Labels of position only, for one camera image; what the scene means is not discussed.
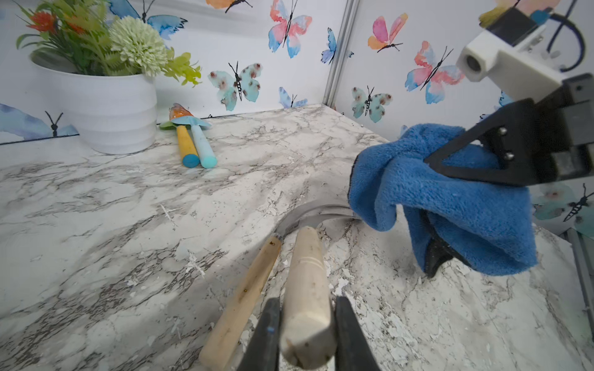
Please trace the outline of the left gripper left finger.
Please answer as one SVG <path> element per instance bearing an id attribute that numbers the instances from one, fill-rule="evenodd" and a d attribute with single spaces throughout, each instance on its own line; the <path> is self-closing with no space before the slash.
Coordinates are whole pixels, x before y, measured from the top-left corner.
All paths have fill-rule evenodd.
<path id="1" fill-rule="evenodd" d="M 280 298 L 270 298 L 237 371 L 278 371 L 280 325 Z"/>

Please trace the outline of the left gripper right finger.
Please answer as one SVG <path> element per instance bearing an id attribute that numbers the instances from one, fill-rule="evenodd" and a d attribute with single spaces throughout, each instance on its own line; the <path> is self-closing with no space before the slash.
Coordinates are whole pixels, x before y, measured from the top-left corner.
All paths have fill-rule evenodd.
<path id="1" fill-rule="evenodd" d="M 380 371 L 348 298 L 336 297 L 337 352 L 335 370 Z"/>

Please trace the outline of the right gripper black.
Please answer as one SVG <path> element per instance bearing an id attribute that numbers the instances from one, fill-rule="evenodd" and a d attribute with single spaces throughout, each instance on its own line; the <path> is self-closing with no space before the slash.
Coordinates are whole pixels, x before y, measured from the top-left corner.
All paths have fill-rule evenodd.
<path id="1" fill-rule="evenodd" d="M 425 163 L 450 178 L 506 186 L 592 176 L 593 75 L 563 80 L 537 105 L 527 99 L 503 106 Z"/>

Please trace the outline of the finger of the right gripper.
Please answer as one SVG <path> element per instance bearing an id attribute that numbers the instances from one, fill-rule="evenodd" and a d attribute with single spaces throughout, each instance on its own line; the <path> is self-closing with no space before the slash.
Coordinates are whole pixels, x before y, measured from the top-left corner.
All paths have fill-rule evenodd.
<path id="1" fill-rule="evenodd" d="M 424 263 L 424 272 L 429 278 L 434 278 L 438 269 L 452 259 L 457 259 L 466 266 L 469 265 L 469 262 L 460 253 L 439 236 L 429 219 L 428 213 L 423 213 L 423 225 L 430 236 L 428 246 L 425 249 Z"/>

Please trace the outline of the blue microfiber rag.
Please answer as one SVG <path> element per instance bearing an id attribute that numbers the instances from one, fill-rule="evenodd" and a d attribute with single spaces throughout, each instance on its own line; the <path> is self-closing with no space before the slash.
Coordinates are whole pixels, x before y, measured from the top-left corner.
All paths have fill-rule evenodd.
<path id="1" fill-rule="evenodd" d="M 423 271 L 430 240 L 423 213 L 473 270 L 495 276 L 526 271 L 538 263 L 528 189 L 449 178 L 424 162 L 464 131 L 415 125 L 395 142 L 363 150 L 351 171 L 351 209 L 368 226 L 385 232 L 394 227 L 402 206 Z"/>

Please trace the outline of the teal garden trowel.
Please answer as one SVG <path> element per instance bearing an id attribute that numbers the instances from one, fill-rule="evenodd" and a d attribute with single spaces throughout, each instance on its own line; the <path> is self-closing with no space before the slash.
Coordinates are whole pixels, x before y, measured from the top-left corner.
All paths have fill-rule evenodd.
<path id="1" fill-rule="evenodd" d="M 211 128 L 211 124 L 193 116 L 183 116 L 171 119 L 171 122 L 177 127 L 181 125 L 189 126 L 192 131 L 194 146 L 197 150 L 197 157 L 204 168 L 214 168 L 217 165 L 217 158 L 208 142 L 204 129 Z"/>

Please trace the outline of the white pot with plant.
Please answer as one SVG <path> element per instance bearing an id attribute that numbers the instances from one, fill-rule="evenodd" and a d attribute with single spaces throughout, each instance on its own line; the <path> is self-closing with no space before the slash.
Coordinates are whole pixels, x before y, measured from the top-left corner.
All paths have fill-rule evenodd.
<path id="1" fill-rule="evenodd" d="M 186 20 L 151 15 L 128 1 L 41 1 L 20 8 L 30 48 L 50 95 L 81 139 L 95 151 L 126 155 L 156 140 L 155 80 L 200 83 L 201 68 L 167 41 Z"/>

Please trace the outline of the yellow handled garden tool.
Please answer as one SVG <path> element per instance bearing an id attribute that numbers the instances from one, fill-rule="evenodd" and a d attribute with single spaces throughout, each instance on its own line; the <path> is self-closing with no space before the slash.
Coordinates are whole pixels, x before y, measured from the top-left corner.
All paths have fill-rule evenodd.
<path id="1" fill-rule="evenodd" d="M 200 164 L 196 146 L 189 133 L 194 122 L 195 117 L 182 105 L 175 103 L 169 110 L 169 120 L 159 125 L 162 131 L 176 130 L 181 161 L 187 168 L 195 168 Z"/>

